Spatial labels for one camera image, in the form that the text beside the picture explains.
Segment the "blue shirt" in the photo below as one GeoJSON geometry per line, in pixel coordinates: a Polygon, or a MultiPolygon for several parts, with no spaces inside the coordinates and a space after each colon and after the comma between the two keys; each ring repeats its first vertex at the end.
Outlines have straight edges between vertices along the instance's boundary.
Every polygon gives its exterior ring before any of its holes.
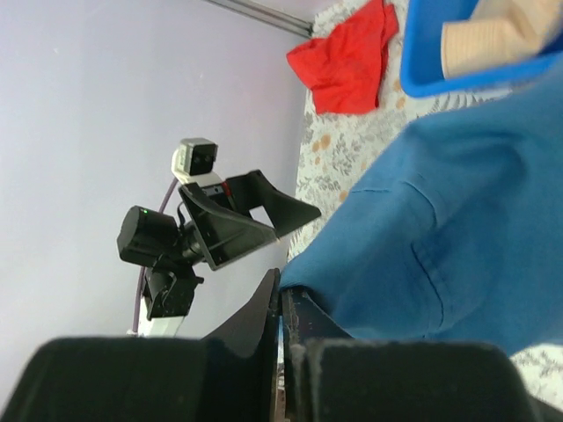
{"type": "Polygon", "coordinates": [[[563,63],[527,91],[411,123],[282,287],[358,338],[563,338],[563,63]]]}

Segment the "purple cable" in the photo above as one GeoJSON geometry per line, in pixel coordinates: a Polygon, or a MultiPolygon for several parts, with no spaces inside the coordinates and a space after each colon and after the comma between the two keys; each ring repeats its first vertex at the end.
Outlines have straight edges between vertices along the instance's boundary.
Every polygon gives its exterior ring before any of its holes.
{"type": "MultiPolygon", "coordinates": [[[[159,213],[163,213],[165,211],[166,206],[168,205],[168,202],[170,201],[170,198],[172,197],[172,194],[174,193],[174,189],[176,188],[176,185],[178,184],[178,180],[174,179],[172,181],[172,183],[170,183],[170,187],[168,188],[168,191],[166,192],[165,198],[162,200],[162,204],[160,204],[160,208],[158,209],[159,213]]],[[[137,335],[139,332],[139,317],[141,314],[141,299],[143,298],[143,290],[144,290],[144,272],[145,272],[145,267],[141,268],[141,270],[139,270],[139,279],[137,281],[137,292],[136,292],[136,297],[135,297],[135,310],[133,311],[133,326],[131,327],[131,331],[137,335]]]]}

